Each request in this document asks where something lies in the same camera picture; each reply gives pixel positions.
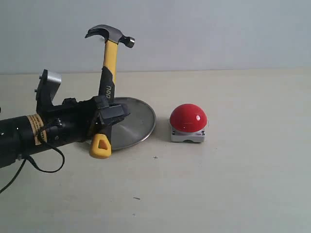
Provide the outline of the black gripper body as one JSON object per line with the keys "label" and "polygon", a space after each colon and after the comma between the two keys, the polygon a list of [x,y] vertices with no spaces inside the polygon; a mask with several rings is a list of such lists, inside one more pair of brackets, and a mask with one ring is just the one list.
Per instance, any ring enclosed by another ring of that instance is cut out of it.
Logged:
{"label": "black gripper body", "polygon": [[60,105],[53,105],[50,97],[44,97],[43,132],[48,145],[57,148],[92,139],[102,129],[101,110],[102,97],[84,101],[67,98]]}

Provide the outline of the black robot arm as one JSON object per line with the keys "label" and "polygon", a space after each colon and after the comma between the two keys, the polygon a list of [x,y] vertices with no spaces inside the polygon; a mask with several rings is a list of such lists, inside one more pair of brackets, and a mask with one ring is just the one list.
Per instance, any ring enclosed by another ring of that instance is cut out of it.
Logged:
{"label": "black robot arm", "polygon": [[19,116],[0,122],[0,166],[16,159],[49,149],[49,146],[85,142],[108,131],[130,114],[125,103],[109,102],[105,96],[89,100],[64,99],[62,104],[39,104],[34,115]]}

